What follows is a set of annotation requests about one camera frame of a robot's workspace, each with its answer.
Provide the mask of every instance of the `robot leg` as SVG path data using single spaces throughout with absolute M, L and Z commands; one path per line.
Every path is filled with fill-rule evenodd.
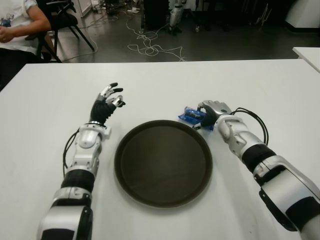
M 180 22 L 186 2 L 187 0 L 175 0 L 174 8 L 172 9 L 170 16 L 170 32 L 174 30 L 176 25 Z

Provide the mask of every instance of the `person's hand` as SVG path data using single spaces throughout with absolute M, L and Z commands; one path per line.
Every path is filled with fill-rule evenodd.
M 14 39 L 14 31 L 11 27 L 0 26 L 0 43 L 8 43 Z

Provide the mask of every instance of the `black joint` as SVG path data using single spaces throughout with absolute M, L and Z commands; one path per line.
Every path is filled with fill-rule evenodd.
M 113 89 L 114 93 L 121 93 L 124 89 L 123 88 L 115 88 Z
M 61 188 L 78 187 L 92 193 L 94 189 L 95 176 L 86 170 L 76 169 L 67 172 L 61 184 Z
M 203 120 L 201 121 L 201 126 L 202 127 L 207 127 L 207 126 L 211 126 L 215 124 L 215 119 L 212 117 L 212 115 L 210 115 L 209 113 L 207 113 Z
M 275 156 L 275 152 L 265 144 L 257 144 L 249 147 L 242 155 L 242 162 L 252 173 L 256 166 L 263 160 Z
M 44 230 L 41 240 L 73 240 L 75 232 L 69 229 L 53 228 Z
M 274 218 L 280 223 L 285 229 L 291 232 L 296 232 L 297 229 L 292 222 L 280 211 L 280 209 L 274 204 L 274 202 L 268 197 L 263 189 L 259 191 L 260 198 L 263 200 L 266 207 L 272 213 Z
M 286 168 L 280 165 L 275 168 L 272 168 L 263 177 L 260 177 L 258 174 L 255 174 L 254 179 L 260 186 L 262 186 L 263 184 L 269 182 L 271 179 L 279 175 L 284 170 L 286 170 Z
M 76 234 L 77 240 L 91 240 L 93 215 L 90 207 L 83 208 Z
M 61 198 L 53 202 L 51 207 L 54 206 L 91 206 L 91 198 L 89 194 L 83 194 L 80 199 Z
M 301 231 L 308 221 L 320 215 L 320 204 L 312 196 L 308 196 L 289 207 L 285 214 Z
M 95 101 L 90 114 L 90 121 L 96 121 L 104 124 L 106 120 L 114 113 L 117 107 L 112 103 L 105 103 L 103 101 Z

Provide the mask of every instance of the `white shirt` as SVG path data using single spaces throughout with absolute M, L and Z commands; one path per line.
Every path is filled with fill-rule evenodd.
M 0 0 L 0 25 L 1 23 L 11 27 L 26 26 L 32 23 L 27 10 L 36 6 L 36 0 Z M 9 50 L 21 50 L 36 54 L 38 40 L 27 41 L 26 36 L 15 37 L 7 43 L 0 42 L 0 48 Z

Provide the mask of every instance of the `cable on floor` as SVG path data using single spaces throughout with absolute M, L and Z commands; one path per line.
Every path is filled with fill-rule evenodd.
M 93 28 L 99 28 L 101 26 L 103 26 L 104 24 L 106 24 L 109 19 L 104 19 L 104 17 L 108 17 L 108 15 L 103 15 L 102 17 L 100 17 L 98 20 L 94 20 L 92 21 L 89 26 L 85 26 L 85 27 L 80 27 L 80 29 L 85 29 L 85 32 L 87 34 L 87 36 L 89 37 L 89 39 L 94 43 L 96 49 L 95 51 L 93 52 L 88 52 L 88 53 L 84 53 L 84 54 L 80 54 L 80 55 L 77 55 L 77 56 L 73 56 L 73 57 L 70 57 L 70 58 L 67 58 L 67 59 L 64 59 L 62 60 L 62 62 L 66 62 L 66 61 L 69 61 L 69 60 L 72 60 L 72 59 L 75 59 L 75 58 L 79 58 L 79 57 L 82 57 L 82 56 L 87 56 L 87 55 L 91 55 L 91 54 L 96 54 L 98 51 L 99 51 L 99 48 L 98 48 L 98 45 L 97 43 L 91 38 L 90 34 L 88 33 L 88 28 L 90 27 L 93 27 Z
M 159 53 L 165 53 L 165 54 L 171 54 L 171 55 L 174 55 L 175 57 L 177 57 L 179 59 L 179 62 L 185 62 L 185 57 L 182 56 L 182 49 L 183 49 L 183 46 L 179 46 L 179 47 L 175 47 L 175 48 L 171 48 L 171 49 L 163 49 L 160 45 L 158 44 L 154 44 L 154 45 L 151 45 L 151 41 L 152 40 L 156 40 L 158 38 L 158 32 L 165 28 L 166 26 L 168 26 L 169 24 L 166 24 L 164 26 L 162 26 L 161 28 L 159 28 L 157 31 L 148 31 L 148 32 L 145 32 L 143 34 L 140 34 L 140 33 L 137 33 L 133 28 L 130 28 L 128 26 L 128 22 L 129 20 L 131 20 L 131 16 L 128 15 L 125 11 L 124 13 L 130 17 L 130 19 L 128 19 L 125 23 L 126 25 L 126 28 L 133 31 L 133 33 L 135 35 L 137 35 L 136 39 L 139 40 L 139 39 L 142 39 L 143 40 L 143 45 L 144 47 L 143 48 L 139 48 L 139 45 L 138 44 L 129 44 L 127 45 L 127 48 L 130 49 L 131 51 L 135 51 L 135 52 L 138 52 L 139 54 L 141 55 L 146 55 L 146 56 L 149 56 L 149 57 L 154 57 L 156 55 L 158 55 Z M 179 55 L 175 54 L 174 52 L 172 51 L 175 51 L 175 50 L 180 50 L 179 51 Z

